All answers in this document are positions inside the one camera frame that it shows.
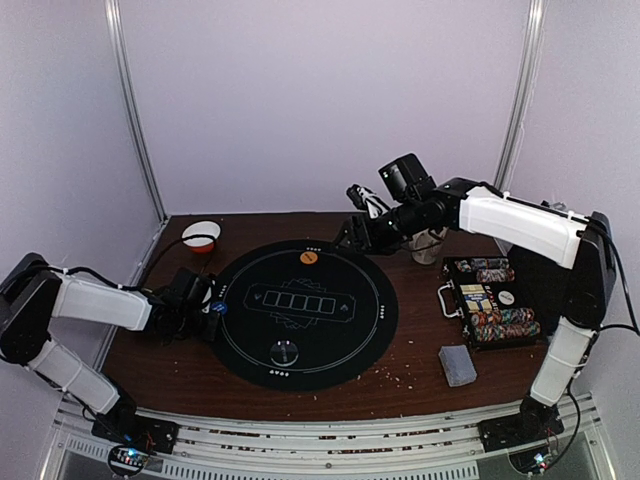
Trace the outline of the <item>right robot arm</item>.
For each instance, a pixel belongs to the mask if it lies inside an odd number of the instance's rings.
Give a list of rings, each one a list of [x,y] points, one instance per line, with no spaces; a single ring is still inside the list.
[[[608,218],[583,216],[536,205],[502,193],[485,182],[454,178],[427,182],[398,206],[371,217],[364,200],[342,224],[334,245],[364,255],[391,255],[411,236],[446,227],[499,239],[533,255],[533,267],[554,264],[563,279],[557,327],[519,411],[487,422],[490,438],[530,442],[556,418],[556,405],[585,366],[601,329],[621,268],[615,264]]]

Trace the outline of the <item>cream ceramic mug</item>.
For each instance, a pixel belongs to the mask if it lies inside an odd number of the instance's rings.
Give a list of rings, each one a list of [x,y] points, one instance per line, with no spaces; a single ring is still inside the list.
[[[441,250],[448,229],[423,230],[413,235],[409,242],[412,259],[420,265],[433,265]]]

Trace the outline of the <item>blue small blind button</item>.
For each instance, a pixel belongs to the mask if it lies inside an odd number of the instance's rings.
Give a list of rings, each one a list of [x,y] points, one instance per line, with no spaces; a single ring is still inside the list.
[[[209,306],[211,312],[224,316],[228,311],[228,306],[223,301],[212,302]]]

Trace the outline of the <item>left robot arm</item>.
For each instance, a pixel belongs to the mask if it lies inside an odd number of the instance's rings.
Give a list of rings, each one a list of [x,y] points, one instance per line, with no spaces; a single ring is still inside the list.
[[[97,428],[123,444],[151,434],[135,401],[113,380],[89,366],[50,331],[54,319],[147,332],[169,342],[212,340],[217,316],[209,305],[210,275],[181,268],[156,290],[117,284],[87,267],[55,267],[26,254],[1,283],[1,359],[33,371],[73,396]]]

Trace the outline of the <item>orange big blind button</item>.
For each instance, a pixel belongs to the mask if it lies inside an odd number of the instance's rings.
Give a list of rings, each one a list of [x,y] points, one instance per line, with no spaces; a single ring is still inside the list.
[[[304,265],[313,265],[319,259],[318,254],[315,251],[307,250],[300,254],[300,261]]]

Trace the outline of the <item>grey card deck box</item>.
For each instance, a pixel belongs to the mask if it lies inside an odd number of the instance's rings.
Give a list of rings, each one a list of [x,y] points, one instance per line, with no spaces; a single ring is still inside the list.
[[[438,357],[450,387],[461,387],[476,381],[477,372],[465,345],[443,346]]]

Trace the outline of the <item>clear black dealer button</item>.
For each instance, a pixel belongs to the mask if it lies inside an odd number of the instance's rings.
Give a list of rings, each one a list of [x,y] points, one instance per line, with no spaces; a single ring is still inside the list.
[[[278,367],[290,367],[299,358],[299,349],[291,340],[278,340],[270,349],[271,362]]]

